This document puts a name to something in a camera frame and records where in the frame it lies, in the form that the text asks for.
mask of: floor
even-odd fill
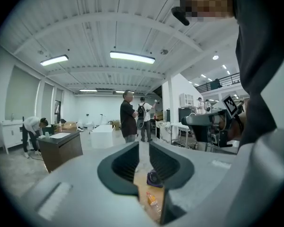
[[[80,133],[81,145],[83,154],[88,154],[95,151],[90,147],[89,132]],[[122,137],[121,131],[116,131],[116,144],[123,144],[125,140]],[[152,170],[149,162],[149,147],[148,143],[140,141],[140,163],[137,176],[146,176]],[[27,159],[23,156],[21,146],[15,146],[9,149],[9,155],[3,150],[0,151],[0,182],[4,189],[14,195],[21,197],[34,184],[38,183],[48,175],[41,156],[35,155],[34,151],[29,152],[31,158]]]

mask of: backpack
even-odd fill
[[[210,104],[210,102],[205,102],[205,109],[206,109],[207,112],[210,111],[210,109],[211,109],[211,104]]]
[[[144,118],[144,117],[145,117],[145,108],[144,108],[144,104],[139,105],[139,107],[138,107],[137,112],[138,112],[138,117],[139,117],[139,118]]]

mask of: jeans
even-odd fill
[[[144,125],[141,128],[141,139],[142,140],[145,139],[145,129],[147,133],[147,141],[150,141],[151,140],[151,121],[150,120],[144,122]]]
[[[136,139],[135,134],[130,134],[129,136],[124,137],[125,143],[134,142]]]
[[[32,145],[34,147],[34,150],[38,150],[37,147],[37,142],[36,142],[36,138],[38,137],[37,132],[36,132],[36,136],[31,132],[31,131],[27,131],[27,129],[24,127],[24,125],[22,125],[22,140],[23,140],[23,150],[24,152],[27,152],[27,134],[29,134],[30,139],[32,141]]]

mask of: gray plastic part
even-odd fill
[[[136,197],[114,194],[98,178],[101,160],[129,145],[66,162],[24,195],[26,207],[36,210],[59,182],[66,182],[72,190],[52,218],[55,226],[157,226]],[[187,214],[167,227],[249,226],[284,186],[284,130],[266,134],[256,144],[242,146],[237,156],[160,145],[185,156],[195,166],[195,174],[183,187],[168,192],[172,204],[185,209]],[[220,167],[213,160],[231,163],[231,167]],[[36,214],[28,217],[39,218]]]

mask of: man in black shirt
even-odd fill
[[[137,123],[135,117],[137,117],[138,112],[133,110],[133,106],[130,102],[133,100],[133,93],[126,90],[123,93],[124,101],[120,107],[120,119],[121,119],[121,131],[125,139],[125,142],[134,142],[137,134]]]
[[[231,124],[228,140],[241,138],[240,146],[254,143],[276,128],[261,92],[284,61],[284,0],[180,0],[173,14],[183,24],[190,17],[235,17],[239,24],[236,55],[241,84],[250,95],[248,110]]]

